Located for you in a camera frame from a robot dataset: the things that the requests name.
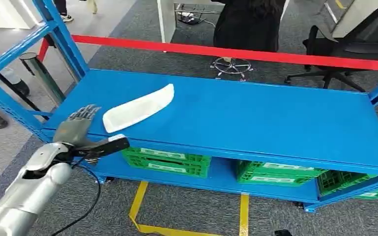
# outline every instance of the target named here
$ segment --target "green plastic crate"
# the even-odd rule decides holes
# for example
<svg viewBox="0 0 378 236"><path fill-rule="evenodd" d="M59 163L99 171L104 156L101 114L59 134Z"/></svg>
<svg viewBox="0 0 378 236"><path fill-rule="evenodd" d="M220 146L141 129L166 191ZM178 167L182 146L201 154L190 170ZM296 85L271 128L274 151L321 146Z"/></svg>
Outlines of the green plastic crate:
<svg viewBox="0 0 378 236"><path fill-rule="evenodd" d="M378 199L378 191L372 192L372 193L364 193L354 198L365 199L365 200L376 200Z"/></svg>
<svg viewBox="0 0 378 236"><path fill-rule="evenodd" d="M337 191L342 182L339 171L327 171L322 173L318 178L319 193L324 196Z"/></svg>
<svg viewBox="0 0 378 236"><path fill-rule="evenodd" d="M320 195L325 196L340 189L348 188L355 184L361 183L373 177L376 177L376 175L345 171L327 171L317 178L319 193Z"/></svg>
<svg viewBox="0 0 378 236"><path fill-rule="evenodd" d="M121 152L123 155L137 155L146 158L155 158L165 161L196 162L205 165L209 165L209 163L211 162L210 156L167 152L148 148L129 147L127 149L122 150Z"/></svg>
<svg viewBox="0 0 378 236"><path fill-rule="evenodd" d="M206 178L208 176L208 169L211 163L210 156L184 154L185 159L177 159L165 155L141 153L139 149L127 148L122 151L123 157L129 165L142 169L194 177Z"/></svg>
<svg viewBox="0 0 378 236"><path fill-rule="evenodd" d="M239 161L238 173L243 171L256 173L284 174L300 177L317 177L321 173L326 172L327 170L312 167L284 165L270 162Z"/></svg>
<svg viewBox="0 0 378 236"><path fill-rule="evenodd" d="M313 179L313 177L298 177L285 174L271 174L271 173L244 173L237 176L239 183L247 184L272 184L281 186L300 186L305 182Z"/></svg>

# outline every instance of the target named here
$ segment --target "red rope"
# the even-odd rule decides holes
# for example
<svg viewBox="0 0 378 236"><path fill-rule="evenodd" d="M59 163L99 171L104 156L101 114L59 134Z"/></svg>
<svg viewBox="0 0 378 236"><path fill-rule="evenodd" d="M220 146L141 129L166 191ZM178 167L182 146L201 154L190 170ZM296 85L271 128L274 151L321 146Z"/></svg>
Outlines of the red rope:
<svg viewBox="0 0 378 236"><path fill-rule="evenodd" d="M48 42L45 38L43 38L43 41L41 42L40 52L37 55L37 58L42 62L44 60L45 54L48 50Z"/></svg>
<svg viewBox="0 0 378 236"><path fill-rule="evenodd" d="M240 59L252 59L261 61L272 61L302 65L323 65L336 66L354 69L378 70L378 60L362 60L335 57L308 56L290 53L269 53L256 52L238 49L224 49L198 45L187 45L177 43L160 43L143 40L108 38L87 35L72 35L73 40L78 43L106 45L114 47L135 48L151 51L167 51L174 53L185 53L216 57L231 57Z"/></svg>

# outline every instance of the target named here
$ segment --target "silver robotic arm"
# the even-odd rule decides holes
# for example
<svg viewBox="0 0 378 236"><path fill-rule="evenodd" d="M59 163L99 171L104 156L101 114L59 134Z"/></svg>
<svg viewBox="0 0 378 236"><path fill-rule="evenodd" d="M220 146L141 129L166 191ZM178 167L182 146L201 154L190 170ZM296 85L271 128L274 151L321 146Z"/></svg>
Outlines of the silver robotic arm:
<svg viewBox="0 0 378 236"><path fill-rule="evenodd" d="M129 147L123 135L97 143L86 139L99 108L89 105L62 122L53 143L40 147L21 168L0 200L0 236L24 236L50 199L69 180L73 158L82 160L109 155Z"/></svg>

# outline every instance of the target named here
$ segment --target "black office chair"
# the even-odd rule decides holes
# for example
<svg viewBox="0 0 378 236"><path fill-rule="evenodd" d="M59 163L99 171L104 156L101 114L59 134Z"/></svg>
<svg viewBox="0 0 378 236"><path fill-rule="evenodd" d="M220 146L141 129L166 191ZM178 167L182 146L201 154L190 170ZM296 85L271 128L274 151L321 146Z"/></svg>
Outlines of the black office chair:
<svg viewBox="0 0 378 236"><path fill-rule="evenodd" d="M316 37L318 31L323 34L324 38ZM317 26L312 26L309 39L305 40L303 44L307 48L307 55L378 60L378 9L344 38L333 38L331 34ZM284 82L290 84L293 77L324 76L324 89L328 88L331 79L334 78L358 91L365 92L363 88L348 78L352 72L364 70L319 65L316 67L321 71L289 75ZM305 65L305 69L310 71L311 66Z"/></svg>

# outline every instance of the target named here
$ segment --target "yellow floor tape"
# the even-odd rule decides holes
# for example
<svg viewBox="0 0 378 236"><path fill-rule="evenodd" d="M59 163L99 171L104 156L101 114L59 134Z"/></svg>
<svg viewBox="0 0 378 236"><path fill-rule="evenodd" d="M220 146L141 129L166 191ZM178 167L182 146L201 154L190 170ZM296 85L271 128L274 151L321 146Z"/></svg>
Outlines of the yellow floor tape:
<svg viewBox="0 0 378 236"><path fill-rule="evenodd" d="M343 6L343 4L340 2L340 0L335 0L335 3L337 4L337 6L341 9L346 9L346 7Z"/></svg>
<svg viewBox="0 0 378 236"><path fill-rule="evenodd" d="M137 189L137 193L135 194L134 201L132 202L131 209L129 210L129 214L128 214L129 218L137 227L139 232L144 233L144 234L157 233L164 236L220 236L220 235L197 233L197 232L192 232L192 231L175 230L175 229L168 229L168 228L162 228L162 227L157 227L157 226L138 224L135 221L135 219L137 218L138 211L140 210L141 202L143 201L144 194L146 193L147 185L148 185L147 181L140 182L140 186Z"/></svg>
<svg viewBox="0 0 378 236"><path fill-rule="evenodd" d="M241 194L240 236L249 236L249 195Z"/></svg>

